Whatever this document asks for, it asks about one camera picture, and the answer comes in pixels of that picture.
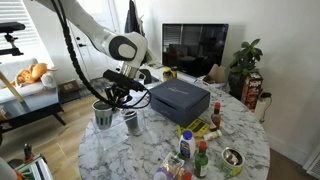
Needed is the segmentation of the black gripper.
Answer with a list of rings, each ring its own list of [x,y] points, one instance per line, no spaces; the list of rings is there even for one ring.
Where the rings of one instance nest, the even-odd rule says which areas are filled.
[[[121,105],[121,109],[127,107],[127,102],[132,100],[129,89],[124,86],[113,84],[111,87],[105,88],[106,99],[109,105],[113,107],[113,102]]]

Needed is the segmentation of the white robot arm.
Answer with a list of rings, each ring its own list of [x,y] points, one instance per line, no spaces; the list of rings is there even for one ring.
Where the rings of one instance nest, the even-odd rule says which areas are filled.
[[[139,77],[139,69],[147,52],[147,40],[137,32],[118,34],[107,27],[100,25],[88,14],[77,0],[35,0],[44,7],[57,14],[62,26],[65,43],[75,71],[86,86],[86,88],[99,100],[110,105],[112,108],[140,109],[138,100],[132,105],[127,105],[132,97],[131,90],[148,90],[144,85],[135,81]],[[88,82],[84,76],[72,44],[70,29],[67,21],[70,21],[82,31],[91,41],[94,48],[111,57],[114,60],[122,61],[123,66],[119,73],[106,70],[103,77],[113,85],[106,91],[107,98],[101,96]]]

